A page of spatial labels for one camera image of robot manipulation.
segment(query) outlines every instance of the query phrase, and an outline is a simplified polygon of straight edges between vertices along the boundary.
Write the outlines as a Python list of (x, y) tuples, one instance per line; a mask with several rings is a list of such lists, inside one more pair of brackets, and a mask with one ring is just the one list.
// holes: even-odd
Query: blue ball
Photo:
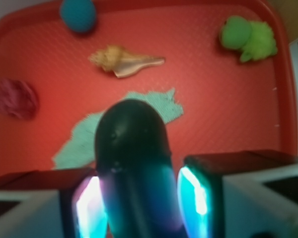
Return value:
[(60, 14), (64, 23), (78, 33), (92, 29), (97, 17), (91, 0), (64, 0)]

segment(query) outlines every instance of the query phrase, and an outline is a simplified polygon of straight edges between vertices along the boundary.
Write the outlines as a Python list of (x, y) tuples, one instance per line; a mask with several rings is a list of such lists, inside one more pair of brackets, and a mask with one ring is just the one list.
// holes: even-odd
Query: mint green cloth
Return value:
[[(138, 99), (151, 105), (161, 116), (165, 124), (183, 115), (183, 108), (174, 101), (175, 90), (166, 93), (149, 92), (128, 93), (125, 99)], [(55, 169), (79, 168), (94, 160), (94, 138), (96, 127), (104, 112), (89, 114), (78, 122), (72, 130), (69, 141), (53, 157)]]

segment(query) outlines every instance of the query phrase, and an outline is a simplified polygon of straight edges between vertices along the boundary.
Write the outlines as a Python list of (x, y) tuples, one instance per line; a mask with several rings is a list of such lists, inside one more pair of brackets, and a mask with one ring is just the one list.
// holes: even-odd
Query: conch shell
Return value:
[(105, 72), (113, 71), (118, 78), (124, 78), (137, 73), (142, 68), (162, 65), (165, 58), (137, 55), (124, 47), (109, 45), (106, 49), (92, 54), (89, 61), (102, 67)]

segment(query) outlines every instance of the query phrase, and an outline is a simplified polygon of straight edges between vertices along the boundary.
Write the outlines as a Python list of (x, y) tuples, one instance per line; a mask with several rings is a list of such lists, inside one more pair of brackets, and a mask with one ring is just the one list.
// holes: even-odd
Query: blue light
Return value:
[(205, 188), (201, 186), (197, 177), (195, 177), (195, 175), (191, 172), (191, 170), (189, 170), (188, 167), (183, 167), (181, 169), (181, 173), (194, 186), (196, 212), (200, 215), (205, 215), (208, 212), (208, 206), (206, 203), (207, 193), (205, 191)]
[(178, 200), (184, 225), (190, 238), (209, 238), (208, 189), (188, 167), (178, 175)]
[(80, 238), (105, 238), (107, 214), (98, 177), (91, 178), (81, 193), (76, 203), (76, 212)]

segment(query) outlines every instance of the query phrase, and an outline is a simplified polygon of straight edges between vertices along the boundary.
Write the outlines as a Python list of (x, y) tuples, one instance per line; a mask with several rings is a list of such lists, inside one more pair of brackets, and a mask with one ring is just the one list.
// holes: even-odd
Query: maroon cloth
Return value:
[(37, 109), (36, 94), (27, 83), (8, 78), (0, 81), (0, 113), (19, 119), (31, 119)]

